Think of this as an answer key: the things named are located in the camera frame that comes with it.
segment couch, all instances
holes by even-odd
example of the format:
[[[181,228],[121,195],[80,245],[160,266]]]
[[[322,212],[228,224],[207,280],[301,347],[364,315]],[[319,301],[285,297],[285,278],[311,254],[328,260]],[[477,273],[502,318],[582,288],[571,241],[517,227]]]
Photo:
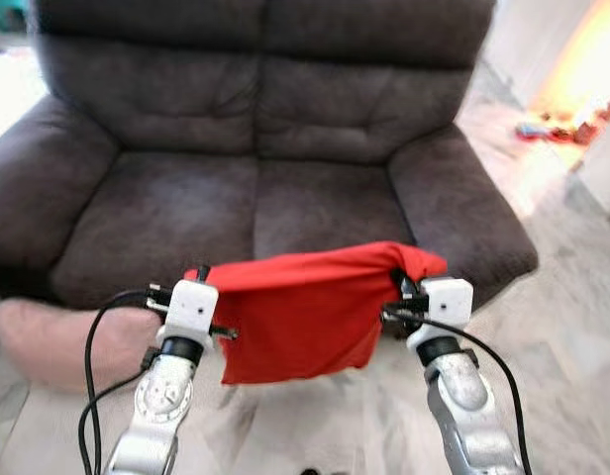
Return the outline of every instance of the couch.
[[[421,246],[487,302],[537,254],[454,125],[493,0],[35,0],[50,94],[0,139],[0,296]]]

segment couch backrest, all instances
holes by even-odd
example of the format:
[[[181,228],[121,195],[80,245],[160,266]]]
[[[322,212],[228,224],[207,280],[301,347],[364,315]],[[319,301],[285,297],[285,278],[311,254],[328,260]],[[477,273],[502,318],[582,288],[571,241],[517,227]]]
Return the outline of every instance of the couch backrest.
[[[51,91],[128,148],[379,163],[457,113],[494,0],[35,0]]]

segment couch armrest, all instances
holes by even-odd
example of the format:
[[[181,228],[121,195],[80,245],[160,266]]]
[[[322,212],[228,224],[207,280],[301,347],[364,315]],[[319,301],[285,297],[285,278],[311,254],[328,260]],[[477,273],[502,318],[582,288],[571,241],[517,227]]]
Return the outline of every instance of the couch armrest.
[[[57,259],[119,151],[96,123],[53,96],[0,138],[0,266]]]
[[[475,307],[538,266],[525,230],[457,126],[401,149],[389,176],[417,244],[475,287]]]

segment couch cushion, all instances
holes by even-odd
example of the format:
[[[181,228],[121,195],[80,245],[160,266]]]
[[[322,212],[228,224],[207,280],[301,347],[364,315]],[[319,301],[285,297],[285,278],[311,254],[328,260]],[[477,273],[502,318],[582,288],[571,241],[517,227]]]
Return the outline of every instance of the couch cushion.
[[[291,56],[470,68],[493,6],[494,0],[271,0],[265,43]]]
[[[256,113],[259,154],[384,163],[453,120],[469,76],[467,69],[269,57]]]
[[[252,152],[257,56],[46,35],[37,44],[51,91],[126,148]]]
[[[260,162],[255,258],[375,240],[414,243],[383,167]]]
[[[201,263],[251,259],[256,179],[250,157],[124,153],[52,272],[55,293],[94,307]]]
[[[266,0],[32,0],[34,31],[206,49],[252,49]]]

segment seat cushion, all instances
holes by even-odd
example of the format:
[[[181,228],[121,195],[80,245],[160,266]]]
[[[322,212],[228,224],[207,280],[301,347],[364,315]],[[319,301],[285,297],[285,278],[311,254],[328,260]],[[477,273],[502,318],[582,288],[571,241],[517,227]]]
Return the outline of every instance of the seat cushion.
[[[326,162],[260,162],[254,257],[376,240],[415,243],[386,170]]]
[[[122,154],[51,274],[55,293],[94,307],[201,263],[252,258],[256,179],[251,157]]]

